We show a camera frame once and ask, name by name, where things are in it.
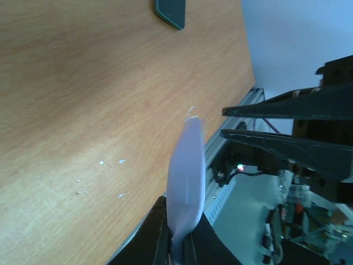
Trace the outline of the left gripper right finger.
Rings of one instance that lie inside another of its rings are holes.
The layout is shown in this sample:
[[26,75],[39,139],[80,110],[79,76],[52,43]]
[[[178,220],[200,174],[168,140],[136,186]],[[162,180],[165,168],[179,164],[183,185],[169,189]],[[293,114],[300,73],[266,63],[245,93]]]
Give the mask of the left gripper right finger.
[[196,228],[183,240],[183,264],[242,265],[219,239],[204,213]]

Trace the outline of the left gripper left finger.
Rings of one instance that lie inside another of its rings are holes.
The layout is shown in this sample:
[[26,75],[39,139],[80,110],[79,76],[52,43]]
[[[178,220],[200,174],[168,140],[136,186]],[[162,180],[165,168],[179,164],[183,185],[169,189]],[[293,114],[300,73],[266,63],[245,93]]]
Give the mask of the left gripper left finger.
[[159,197],[131,241],[109,264],[168,264],[169,227],[166,197]]

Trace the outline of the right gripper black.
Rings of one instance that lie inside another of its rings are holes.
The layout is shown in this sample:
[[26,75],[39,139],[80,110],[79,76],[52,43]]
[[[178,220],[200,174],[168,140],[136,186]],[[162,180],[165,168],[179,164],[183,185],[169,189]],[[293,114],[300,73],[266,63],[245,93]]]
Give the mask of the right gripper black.
[[289,169],[307,177],[321,197],[352,203],[352,56],[326,62],[316,73],[322,75],[319,87],[222,109],[223,116],[293,119],[292,136],[238,129],[223,129],[220,136],[264,150],[258,169]]

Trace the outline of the lavender phone case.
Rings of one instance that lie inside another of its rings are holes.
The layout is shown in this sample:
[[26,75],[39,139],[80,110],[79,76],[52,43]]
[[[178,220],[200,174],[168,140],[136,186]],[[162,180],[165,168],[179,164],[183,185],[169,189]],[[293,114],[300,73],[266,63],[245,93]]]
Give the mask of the lavender phone case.
[[205,202],[205,145],[202,122],[188,119],[170,158],[167,180],[167,223],[170,257],[183,264],[183,241],[198,225]]

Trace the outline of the black phone green edge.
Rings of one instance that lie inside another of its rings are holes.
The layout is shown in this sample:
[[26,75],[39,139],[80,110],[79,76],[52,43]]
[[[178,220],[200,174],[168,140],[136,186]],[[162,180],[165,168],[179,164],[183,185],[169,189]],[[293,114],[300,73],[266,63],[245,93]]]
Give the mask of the black phone green edge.
[[157,17],[177,30],[185,27],[186,0],[154,0]]

